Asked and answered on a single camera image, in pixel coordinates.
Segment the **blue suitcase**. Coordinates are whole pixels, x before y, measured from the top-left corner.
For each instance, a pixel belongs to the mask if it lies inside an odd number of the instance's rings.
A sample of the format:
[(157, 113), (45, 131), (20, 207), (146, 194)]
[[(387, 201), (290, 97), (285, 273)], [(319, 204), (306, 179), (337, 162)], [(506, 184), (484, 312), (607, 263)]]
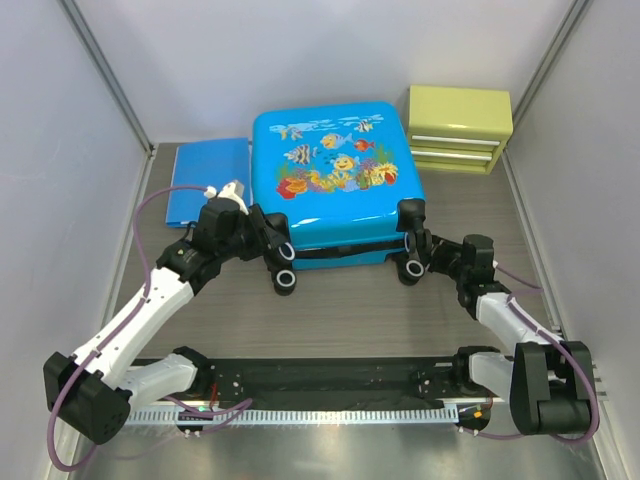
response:
[(407, 286), (424, 276), (426, 197), (393, 105), (263, 113), (253, 123), (250, 170), (253, 201), (286, 218), (294, 269), (391, 260)]

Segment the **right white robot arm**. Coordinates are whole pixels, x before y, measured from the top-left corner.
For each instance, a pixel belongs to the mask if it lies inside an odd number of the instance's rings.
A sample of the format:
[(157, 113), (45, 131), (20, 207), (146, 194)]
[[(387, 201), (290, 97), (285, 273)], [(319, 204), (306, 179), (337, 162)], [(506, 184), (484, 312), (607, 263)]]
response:
[(591, 353), (520, 307), (516, 293), (495, 277), (493, 240), (473, 234), (457, 243), (433, 236), (425, 256), (429, 271), (454, 281), (459, 305), (508, 350), (469, 350), (450, 373), (453, 388), (471, 396), (484, 387), (505, 400), (519, 437), (590, 440), (600, 424)]

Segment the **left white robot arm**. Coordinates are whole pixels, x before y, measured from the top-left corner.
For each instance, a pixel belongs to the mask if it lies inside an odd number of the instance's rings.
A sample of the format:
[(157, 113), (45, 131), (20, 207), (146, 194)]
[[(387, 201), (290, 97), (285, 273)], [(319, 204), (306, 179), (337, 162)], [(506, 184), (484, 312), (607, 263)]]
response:
[(63, 421), (95, 445), (109, 442), (134, 410), (173, 393), (198, 400), (211, 391), (212, 369), (198, 352), (179, 347), (164, 359), (130, 369), (159, 329), (188, 304), (231, 260), (263, 258), (274, 288), (289, 294), (296, 284), (296, 257), (286, 218), (248, 206), (237, 181), (221, 189), (198, 188), (205, 198), (199, 218), (169, 245), (144, 283), (100, 332), (72, 354), (53, 353), (43, 366), (50, 419), (48, 442)]

